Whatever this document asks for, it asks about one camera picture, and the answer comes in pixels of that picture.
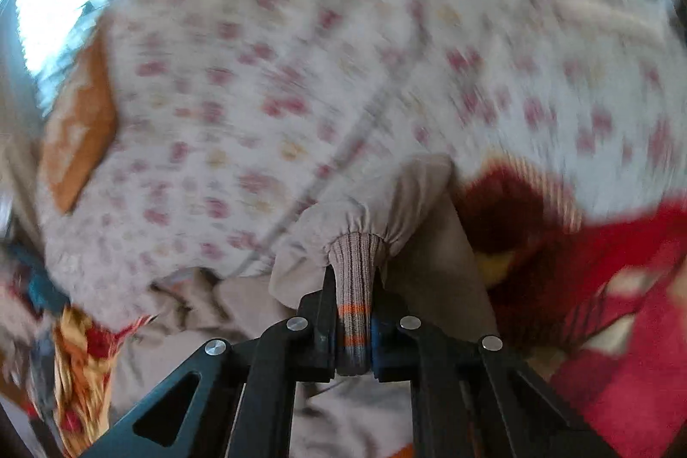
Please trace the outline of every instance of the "red garment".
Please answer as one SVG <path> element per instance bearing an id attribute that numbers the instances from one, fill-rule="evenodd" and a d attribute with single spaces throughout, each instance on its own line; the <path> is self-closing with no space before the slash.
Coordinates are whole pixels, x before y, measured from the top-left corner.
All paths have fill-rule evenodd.
<path id="1" fill-rule="evenodd" d="M 583 225 L 566 219 L 569 205 L 566 215 L 553 206 L 565 196 L 560 185 L 524 169 L 495 167 L 455 201 L 475 250 L 516 250 L 506 281 L 490 291 L 499 330 L 511 344 L 526 330 L 532 343 L 560 340 L 563 324 L 579 343 L 635 314 L 625 354 L 574 351 L 552 385 L 621 457 L 660 458 L 687 420 L 687 308 L 666 292 L 687 255 L 687 205 Z M 645 296 L 600 296 L 626 267 L 663 278 Z"/>
<path id="2" fill-rule="evenodd" d="M 687 419 L 687 309 L 667 297 L 674 277 L 643 298 L 626 354 L 576 352 L 551 379 L 624 458 L 659 458 Z"/>

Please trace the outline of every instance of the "elastic cuff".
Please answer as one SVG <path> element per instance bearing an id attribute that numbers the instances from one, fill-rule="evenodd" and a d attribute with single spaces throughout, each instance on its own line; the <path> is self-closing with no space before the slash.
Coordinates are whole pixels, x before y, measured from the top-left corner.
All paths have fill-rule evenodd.
<path id="1" fill-rule="evenodd" d="M 337 281 L 341 375 L 360 375 L 370 369 L 370 313 L 374 270 L 386 247 L 376 235 L 349 233 L 334 241 L 329 262 Z"/>

